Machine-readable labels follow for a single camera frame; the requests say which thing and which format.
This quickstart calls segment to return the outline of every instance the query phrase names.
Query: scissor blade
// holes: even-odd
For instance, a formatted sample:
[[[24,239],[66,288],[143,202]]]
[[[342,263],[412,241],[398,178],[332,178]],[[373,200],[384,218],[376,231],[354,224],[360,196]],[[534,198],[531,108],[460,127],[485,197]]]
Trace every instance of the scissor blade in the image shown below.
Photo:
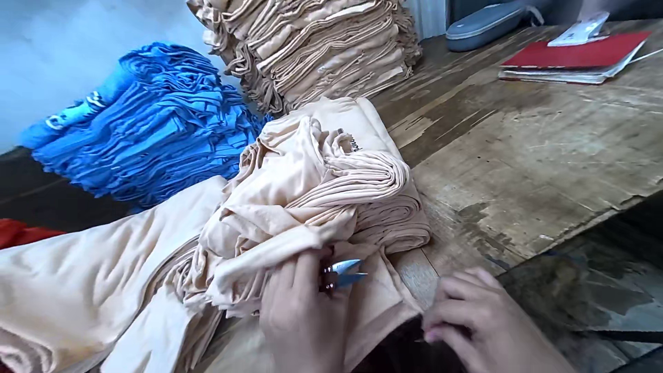
[[[338,275],[336,279],[336,288],[352,285],[353,283],[363,279],[367,273],[352,273],[350,275]]]
[[[334,263],[331,266],[331,270],[338,273],[339,275],[344,274],[349,270],[350,268],[359,265],[361,263],[361,259],[350,259],[350,260],[343,260],[339,261],[338,263]]]

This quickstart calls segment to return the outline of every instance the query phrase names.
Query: fabric pile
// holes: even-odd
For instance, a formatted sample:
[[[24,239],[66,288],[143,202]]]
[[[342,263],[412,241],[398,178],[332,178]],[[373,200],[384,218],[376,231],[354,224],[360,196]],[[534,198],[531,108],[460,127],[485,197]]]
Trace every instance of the fabric pile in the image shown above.
[[[239,171],[239,155],[265,122],[191,48],[155,42],[119,59],[76,105],[26,129],[21,145],[95,196],[150,208],[214,175]]]
[[[228,182],[212,177],[114,223],[1,250],[0,299],[11,301],[0,359],[15,372],[191,370],[224,312],[255,320],[271,268],[331,245],[334,260],[365,259],[369,274],[351,291],[349,371],[421,312],[385,254],[429,237],[371,103],[322,99],[267,123]],[[261,336],[249,327],[232,337]],[[221,360],[234,372],[269,365],[254,352]]]
[[[400,0],[188,0],[210,54],[269,113],[320,97],[368,97],[412,74],[421,56]]]

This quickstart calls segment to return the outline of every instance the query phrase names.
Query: red notebook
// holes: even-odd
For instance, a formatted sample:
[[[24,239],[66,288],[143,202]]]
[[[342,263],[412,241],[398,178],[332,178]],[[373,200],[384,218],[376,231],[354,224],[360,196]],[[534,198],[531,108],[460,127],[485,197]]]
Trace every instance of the red notebook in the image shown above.
[[[548,46],[548,41],[528,45],[501,66],[505,68],[595,68],[612,66],[638,48],[650,31],[609,36],[582,45]]]

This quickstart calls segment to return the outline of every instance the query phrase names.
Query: gray case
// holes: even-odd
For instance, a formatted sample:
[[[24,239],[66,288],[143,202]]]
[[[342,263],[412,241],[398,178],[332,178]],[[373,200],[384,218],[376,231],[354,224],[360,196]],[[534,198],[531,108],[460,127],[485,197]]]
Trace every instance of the gray case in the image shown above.
[[[449,26],[447,47],[452,52],[482,47],[515,29],[527,12],[520,1],[488,5]]]

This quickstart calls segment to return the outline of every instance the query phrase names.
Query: hand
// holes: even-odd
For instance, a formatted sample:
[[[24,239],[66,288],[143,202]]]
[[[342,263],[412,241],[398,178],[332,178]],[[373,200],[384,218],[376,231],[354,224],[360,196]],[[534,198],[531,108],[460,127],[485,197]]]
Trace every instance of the hand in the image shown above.
[[[458,326],[469,329],[463,333]],[[469,373],[574,373],[500,283],[481,268],[441,278],[422,324],[427,342],[443,340]]]
[[[348,294],[334,291],[330,297],[318,291],[316,251],[276,268],[265,288],[260,328],[280,373],[343,371]]]

